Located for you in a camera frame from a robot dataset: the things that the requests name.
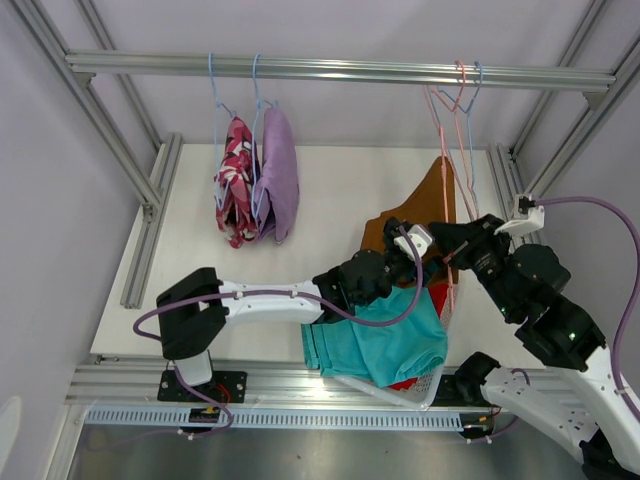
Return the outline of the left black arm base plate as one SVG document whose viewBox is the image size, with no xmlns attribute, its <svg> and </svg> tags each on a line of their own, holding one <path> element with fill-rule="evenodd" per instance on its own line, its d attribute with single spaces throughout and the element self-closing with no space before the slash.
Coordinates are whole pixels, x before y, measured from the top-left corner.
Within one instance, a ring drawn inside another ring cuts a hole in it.
<svg viewBox="0 0 640 480">
<path fill-rule="evenodd" d="M 246 393 L 247 373 L 244 371 L 214 371 L 212 380 L 195 386 L 199 393 L 219 403 L 244 402 Z M 173 370 L 165 370 L 160 379 L 157 400 L 160 402 L 201 402 L 202 399 L 186 390 L 177 379 Z"/>
</svg>

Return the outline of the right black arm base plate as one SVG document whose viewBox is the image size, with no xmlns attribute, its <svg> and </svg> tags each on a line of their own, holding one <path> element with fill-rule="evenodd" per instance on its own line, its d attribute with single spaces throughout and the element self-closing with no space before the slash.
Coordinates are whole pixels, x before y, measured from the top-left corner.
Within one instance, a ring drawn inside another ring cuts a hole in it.
<svg viewBox="0 0 640 480">
<path fill-rule="evenodd" d="M 454 374 L 443 374 L 440 378 L 436 395 L 432 402 L 434 407 L 470 407 L 474 402 L 464 397 L 459 391 Z"/>
</svg>

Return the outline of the red trousers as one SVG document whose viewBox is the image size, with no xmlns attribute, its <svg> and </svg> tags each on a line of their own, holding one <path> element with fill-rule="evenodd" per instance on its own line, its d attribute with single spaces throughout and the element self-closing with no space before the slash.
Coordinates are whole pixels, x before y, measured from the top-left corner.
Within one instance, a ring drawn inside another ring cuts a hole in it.
<svg viewBox="0 0 640 480">
<path fill-rule="evenodd" d="M 443 310 L 448 303 L 448 286 L 439 284 L 428 288 L 432 303 L 439 319 L 443 318 Z M 412 387 L 418 381 L 417 377 L 408 378 L 402 382 L 397 382 L 390 386 L 395 391 L 406 390 Z"/>
</svg>

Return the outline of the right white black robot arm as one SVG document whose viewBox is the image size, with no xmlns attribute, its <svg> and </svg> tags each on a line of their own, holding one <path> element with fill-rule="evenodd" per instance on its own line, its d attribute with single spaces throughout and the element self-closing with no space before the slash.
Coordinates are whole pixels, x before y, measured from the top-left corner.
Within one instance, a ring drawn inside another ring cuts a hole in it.
<svg viewBox="0 0 640 480">
<path fill-rule="evenodd" d="M 428 231 L 443 262 L 470 270 L 516 338 L 579 397 L 583 414 L 475 352 L 455 372 L 467 404 L 501 406 L 563 447 L 589 479 L 639 476 L 639 422 L 615 393 L 611 351 L 592 317 L 562 291 L 571 278 L 545 245 L 512 249 L 503 220 L 488 214 L 466 224 L 432 222 Z"/>
</svg>

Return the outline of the blue wire hanger teal trousers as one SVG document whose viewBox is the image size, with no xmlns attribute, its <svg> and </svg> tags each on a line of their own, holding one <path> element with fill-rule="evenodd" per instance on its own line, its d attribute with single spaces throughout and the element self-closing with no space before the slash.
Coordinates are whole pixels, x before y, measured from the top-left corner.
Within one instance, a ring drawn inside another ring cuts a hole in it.
<svg viewBox="0 0 640 480">
<path fill-rule="evenodd" d="M 425 99 L 431 110 L 436 129 L 439 125 L 444 128 L 436 106 L 437 103 L 452 115 L 458 148 L 464 167 L 466 189 L 472 203 L 475 205 L 475 209 L 477 209 L 472 112 L 483 86 L 484 69 L 478 61 L 473 64 L 472 70 L 479 75 L 477 81 L 468 79 L 467 67 L 462 61 L 455 60 L 454 69 L 459 75 L 457 79 L 458 92 L 455 95 L 450 94 L 441 87 L 425 87 L 424 94 L 426 95 Z"/>
</svg>

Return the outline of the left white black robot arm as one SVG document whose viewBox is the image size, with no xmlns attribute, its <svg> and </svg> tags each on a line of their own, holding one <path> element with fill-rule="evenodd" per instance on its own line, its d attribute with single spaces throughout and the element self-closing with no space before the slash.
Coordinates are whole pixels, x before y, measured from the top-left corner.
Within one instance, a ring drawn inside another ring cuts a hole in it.
<svg viewBox="0 0 640 480">
<path fill-rule="evenodd" d="M 186 365 L 180 388 L 192 400 L 203 401 L 216 385 L 212 368 L 204 362 L 209 346 L 226 326 L 280 322 L 332 325 L 349 320 L 381 328 L 400 323 L 415 310 L 417 298 L 385 321 L 366 320 L 356 311 L 390 297 L 400 280 L 426 283 L 431 274 L 423 259 L 434 242 L 425 226 L 392 217 L 384 225 L 382 252 L 361 249 L 310 280 L 246 285 L 220 279 L 213 267 L 199 268 L 156 299 L 162 355 L 177 365 Z"/>
</svg>

